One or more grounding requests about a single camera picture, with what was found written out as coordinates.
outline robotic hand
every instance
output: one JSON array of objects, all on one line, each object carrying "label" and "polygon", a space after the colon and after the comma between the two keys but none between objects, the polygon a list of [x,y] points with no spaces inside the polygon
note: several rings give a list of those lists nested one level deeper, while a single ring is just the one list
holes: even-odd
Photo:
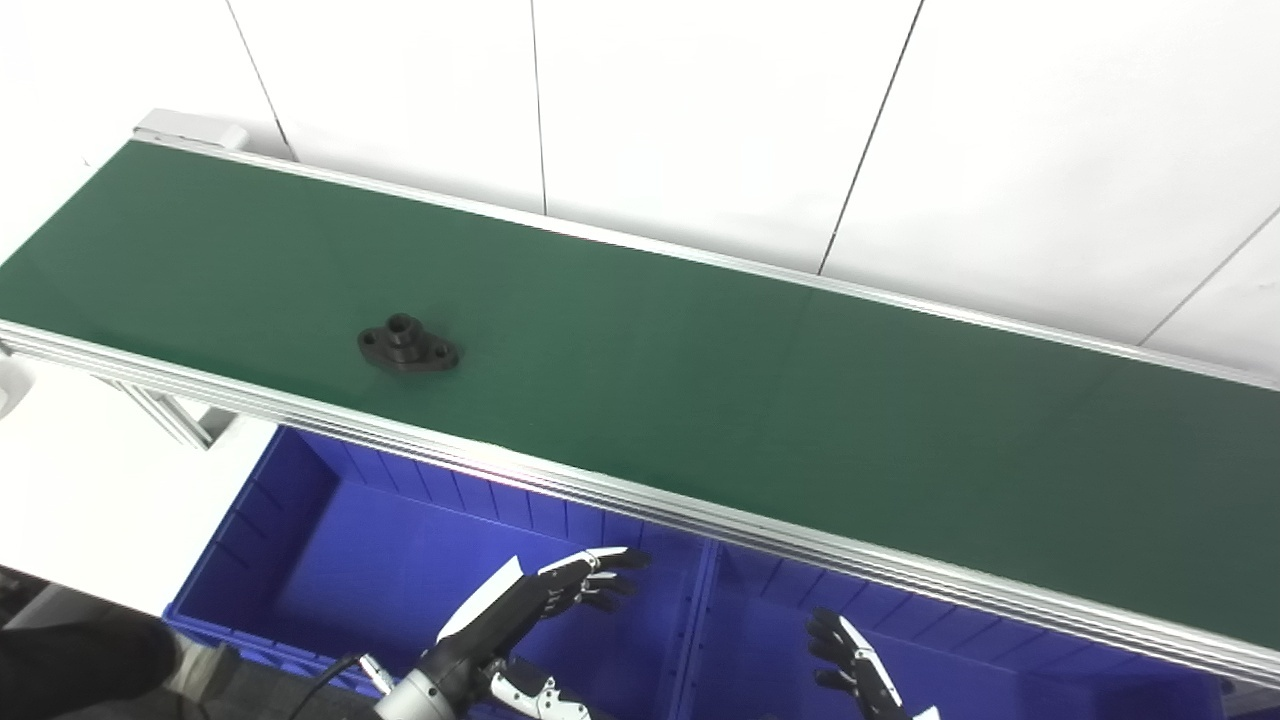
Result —
[{"label": "robotic hand", "polygon": [[[614,610],[618,601],[611,593],[635,592],[614,570],[648,565],[649,555],[639,550],[602,547],[526,575],[512,557],[458,607],[435,646],[365,719],[458,720],[474,703],[490,700],[538,720],[608,720],[511,651],[539,620],[580,602]],[[380,684],[389,685],[385,674]]]},{"label": "robotic hand", "polygon": [[[805,623],[805,629],[813,638],[809,652],[836,665],[835,670],[814,671],[819,685],[854,696],[864,720],[911,720],[902,710],[902,698],[876,648],[849,620],[818,607]],[[941,715],[931,707],[915,720],[941,720]]]}]

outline robot finger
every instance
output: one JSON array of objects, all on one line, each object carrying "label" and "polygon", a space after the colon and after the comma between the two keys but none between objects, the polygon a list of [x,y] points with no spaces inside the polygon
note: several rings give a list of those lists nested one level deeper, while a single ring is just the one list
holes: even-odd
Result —
[{"label": "robot finger", "polygon": [[586,577],[588,589],[613,591],[618,594],[635,594],[636,584],[617,573],[596,573]]},{"label": "robot finger", "polygon": [[493,676],[489,692],[497,703],[534,720],[612,720],[561,688],[545,670],[518,657]]},{"label": "robot finger", "polygon": [[840,638],[842,642],[850,642],[850,644],[852,644],[854,638],[851,638],[846,632],[849,624],[835,610],[828,610],[826,607],[814,607],[813,615],[810,616],[809,623],[806,623],[805,625],[809,626],[810,624],[817,628],[824,628],[826,630]]},{"label": "robot finger", "polygon": [[809,618],[808,620],[805,620],[804,629],[805,632],[809,633],[809,637],[815,641],[822,641],[838,646],[845,644],[844,633],[841,633],[838,628],[831,628],[827,624],[820,623],[814,618]]},{"label": "robot finger", "polygon": [[852,679],[838,670],[814,670],[813,680],[818,683],[818,687],[827,688],[828,691],[840,691],[845,693],[854,691]]},{"label": "robot finger", "polygon": [[596,610],[603,610],[605,612],[613,612],[618,609],[618,598],[604,594],[600,592],[588,591],[582,593],[582,605],[590,605]]},{"label": "robot finger", "polygon": [[809,641],[809,655],[846,670],[851,669],[854,664],[854,652],[851,650],[826,641]]},{"label": "robot finger", "polygon": [[612,570],[614,568],[643,570],[653,561],[653,556],[648,552],[634,547],[596,547],[588,552],[594,555],[600,562],[600,570]]}]

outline black metal part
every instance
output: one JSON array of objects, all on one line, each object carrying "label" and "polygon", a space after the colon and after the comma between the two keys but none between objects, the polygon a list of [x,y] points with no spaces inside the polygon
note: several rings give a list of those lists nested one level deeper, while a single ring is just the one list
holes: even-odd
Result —
[{"label": "black metal part", "polygon": [[481,676],[483,671],[494,660],[509,656],[516,643],[534,629],[547,597],[543,578],[520,578],[467,626],[428,650],[413,667],[440,688],[458,717],[465,716],[489,692],[489,679]]},{"label": "black metal part", "polygon": [[884,687],[884,679],[869,660],[854,660],[854,698],[868,720],[911,720]]},{"label": "black metal part", "polygon": [[507,678],[507,682],[517,691],[532,697],[543,694],[543,688],[547,687],[547,678],[550,678],[550,674],[522,657],[511,656],[502,676]]},{"label": "black metal part", "polygon": [[374,365],[397,373],[436,373],[458,364],[458,348],[422,329],[412,315],[397,313],[381,327],[356,336],[360,354]]}]

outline metal bracket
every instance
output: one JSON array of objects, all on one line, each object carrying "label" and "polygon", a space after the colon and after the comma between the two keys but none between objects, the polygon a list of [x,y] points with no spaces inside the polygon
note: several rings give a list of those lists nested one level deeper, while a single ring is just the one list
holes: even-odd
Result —
[{"label": "metal bracket", "polygon": [[179,138],[204,142],[225,150],[242,150],[248,142],[248,131],[214,118],[155,109],[133,128],[137,140]]},{"label": "metal bracket", "polygon": [[458,348],[422,329],[417,318],[397,313],[387,325],[360,331],[361,355],[374,365],[397,373],[434,373],[458,364]]},{"label": "metal bracket", "polygon": [[227,425],[236,418],[232,413],[211,407],[209,413],[197,420],[170,395],[150,391],[122,380],[99,379],[128,396],[157,425],[169,433],[169,437],[196,450],[209,450],[212,447],[223,430],[227,429]]},{"label": "metal bracket", "polygon": [[1228,717],[1253,715],[1280,707],[1280,692],[1252,683],[1231,682],[1222,688],[1222,711]]}]

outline bin divider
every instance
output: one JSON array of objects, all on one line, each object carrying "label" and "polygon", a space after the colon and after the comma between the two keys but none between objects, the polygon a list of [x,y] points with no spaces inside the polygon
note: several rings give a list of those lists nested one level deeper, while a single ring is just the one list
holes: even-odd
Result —
[{"label": "bin divider", "polygon": [[691,589],[691,606],[685,620],[685,644],[676,661],[676,682],[672,684],[675,700],[671,703],[669,720],[687,720],[694,711],[696,694],[695,679],[701,666],[703,634],[707,629],[707,615],[710,610],[716,577],[719,574],[721,542],[707,539],[698,564],[698,580]]}]

